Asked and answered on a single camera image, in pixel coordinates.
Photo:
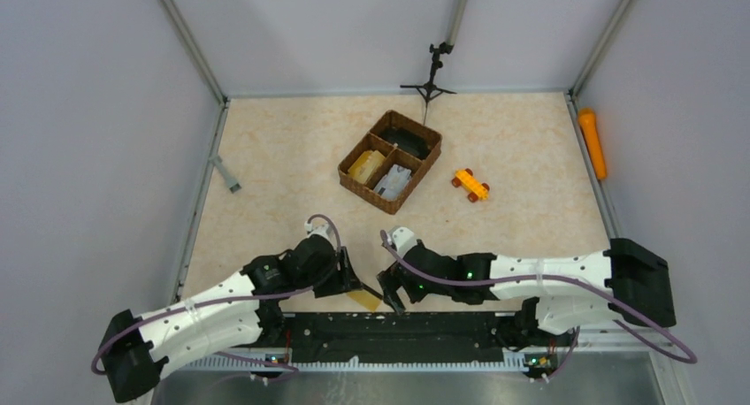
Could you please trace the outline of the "brown woven divided basket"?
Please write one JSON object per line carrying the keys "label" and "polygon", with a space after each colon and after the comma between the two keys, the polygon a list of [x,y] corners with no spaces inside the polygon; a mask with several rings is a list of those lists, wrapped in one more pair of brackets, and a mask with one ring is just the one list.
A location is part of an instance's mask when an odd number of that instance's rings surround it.
{"label": "brown woven divided basket", "polygon": [[[379,134],[389,127],[405,128],[412,133],[425,138],[431,150],[429,156],[425,160],[420,160],[381,139]],[[389,215],[394,215],[403,206],[425,175],[432,169],[440,156],[442,139],[442,134],[432,128],[424,126],[398,111],[389,110],[380,117],[375,125],[369,129],[367,134],[365,134],[357,145],[354,146],[354,148],[352,148],[352,150],[349,151],[339,163],[337,171],[340,178],[340,184],[348,191],[359,196],[379,210],[382,210]],[[378,150],[386,155],[386,159],[378,170],[370,176],[365,184],[360,184],[348,176],[347,170],[366,150]],[[377,195],[373,189],[394,164],[411,169],[411,180],[394,201],[388,201]]]}

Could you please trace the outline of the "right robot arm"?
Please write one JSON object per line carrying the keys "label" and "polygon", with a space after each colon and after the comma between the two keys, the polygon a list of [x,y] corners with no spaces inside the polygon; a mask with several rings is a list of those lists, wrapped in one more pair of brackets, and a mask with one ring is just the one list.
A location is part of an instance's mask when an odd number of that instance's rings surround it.
{"label": "right robot arm", "polygon": [[658,332],[674,346],[676,323],[665,260],[624,238],[589,254],[522,258],[490,252],[439,254],[405,227],[380,234],[394,263],[380,274],[403,288],[411,302],[428,294],[470,305],[521,298],[518,330],[560,335],[613,321],[627,332],[635,326]]}

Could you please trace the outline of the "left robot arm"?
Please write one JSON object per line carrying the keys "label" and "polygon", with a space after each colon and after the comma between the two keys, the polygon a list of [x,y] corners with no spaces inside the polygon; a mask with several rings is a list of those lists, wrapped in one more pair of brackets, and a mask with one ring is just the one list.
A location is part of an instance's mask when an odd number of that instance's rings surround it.
{"label": "left robot arm", "polygon": [[229,278],[181,302],[139,316],[129,309],[111,318],[92,362],[117,403],[151,392],[171,373],[208,355],[249,345],[282,332],[279,301],[312,292],[315,298],[379,294],[354,274],[343,246],[309,234],[295,248],[258,256]]}

